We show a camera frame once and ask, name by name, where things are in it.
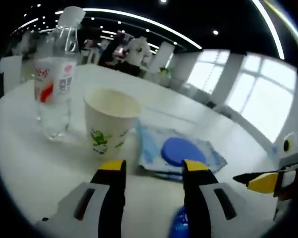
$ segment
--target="person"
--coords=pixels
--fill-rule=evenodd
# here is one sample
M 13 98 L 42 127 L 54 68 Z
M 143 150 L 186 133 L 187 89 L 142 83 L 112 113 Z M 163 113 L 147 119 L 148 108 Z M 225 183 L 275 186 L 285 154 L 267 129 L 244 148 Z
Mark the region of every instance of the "person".
M 113 53 L 117 49 L 117 47 L 122 43 L 124 39 L 123 34 L 117 34 L 112 42 L 106 47 L 106 49 L 101 54 L 98 65 L 103 67 L 108 67 L 111 69 L 115 69 L 115 63 L 113 62 Z
M 128 51 L 128 54 L 125 61 L 120 65 L 119 70 L 133 76 L 138 76 L 144 57 L 150 56 L 150 47 L 147 39 L 144 36 L 132 39 L 125 50 Z
M 85 27 L 82 24 L 79 25 L 77 30 L 77 40 L 79 51 L 83 50 L 85 47 L 94 47 L 97 39 L 101 35 L 101 29 L 96 27 Z
M 31 37 L 31 32 L 26 31 L 22 36 L 22 40 L 18 43 L 16 48 L 12 49 L 13 55 L 22 56 L 22 55 L 26 54 L 29 51 L 30 37 Z

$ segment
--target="bottle label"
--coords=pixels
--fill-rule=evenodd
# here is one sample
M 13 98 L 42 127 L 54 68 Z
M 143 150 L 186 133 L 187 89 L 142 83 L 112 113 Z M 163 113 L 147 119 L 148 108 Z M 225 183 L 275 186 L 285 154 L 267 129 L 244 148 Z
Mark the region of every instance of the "bottle label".
M 70 98 L 76 61 L 64 62 L 57 58 L 38 59 L 35 62 L 35 100 L 45 104 L 63 103 Z

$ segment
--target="yellow stripe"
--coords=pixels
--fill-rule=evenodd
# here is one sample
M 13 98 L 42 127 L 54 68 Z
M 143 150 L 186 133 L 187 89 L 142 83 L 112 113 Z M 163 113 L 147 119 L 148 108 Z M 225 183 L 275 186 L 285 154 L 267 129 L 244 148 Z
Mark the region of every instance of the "yellow stripe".
M 267 0 L 264 0 L 264 2 L 286 24 L 287 28 L 290 30 L 291 34 L 293 35 L 293 37 L 295 38 L 295 40 L 298 44 L 298 30 L 296 29 L 296 27 L 288 20 L 288 18 L 280 10 L 278 10 L 270 2 L 268 2 Z
M 248 189 L 260 193 L 272 193 L 275 190 L 278 173 L 266 173 L 248 183 Z
M 184 162 L 187 165 L 188 171 L 209 170 L 209 167 L 207 167 L 200 161 L 192 161 L 185 159 Z
M 102 164 L 99 170 L 120 170 L 123 160 L 113 160 Z

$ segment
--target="bottle cap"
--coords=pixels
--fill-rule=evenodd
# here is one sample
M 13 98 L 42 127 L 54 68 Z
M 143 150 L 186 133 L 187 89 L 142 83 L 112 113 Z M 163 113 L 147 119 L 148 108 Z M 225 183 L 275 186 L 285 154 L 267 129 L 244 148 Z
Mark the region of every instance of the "bottle cap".
M 183 166 L 183 160 L 193 160 L 206 163 L 204 154 L 192 142 L 178 137 L 167 139 L 162 146 L 161 156 L 169 164 L 177 167 Z
M 77 27 L 83 20 L 86 12 L 78 6 L 68 6 L 60 16 L 59 25 Z

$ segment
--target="table surface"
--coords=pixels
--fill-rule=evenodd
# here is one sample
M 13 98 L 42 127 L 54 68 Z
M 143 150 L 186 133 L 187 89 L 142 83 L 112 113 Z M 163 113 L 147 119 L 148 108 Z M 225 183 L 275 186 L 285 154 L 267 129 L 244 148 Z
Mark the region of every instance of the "table surface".
M 88 64 L 78 66 L 72 85 L 72 120 L 62 142 L 50 142 L 35 120 L 33 80 L 0 99 L 0 174 L 26 218 L 34 223 L 57 210 L 58 201 L 99 166 L 85 143 L 83 95 L 96 87 L 120 90 L 143 106 L 143 123 L 174 128 L 210 141 L 227 160 L 216 177 L 242 195 L 254 214 L 272 218 L 276 199 L 247 190 L 232 177 L 272 170 L 264 149 L 243 128 L 211 109 L 169 89 L 118 71 Z M 181 183 L 135 176 L 138 136 L 131 131 L 119 158 L 127 161 L 126 206 L 122 237 L 167 237 L 175 211 L 183 205 Z

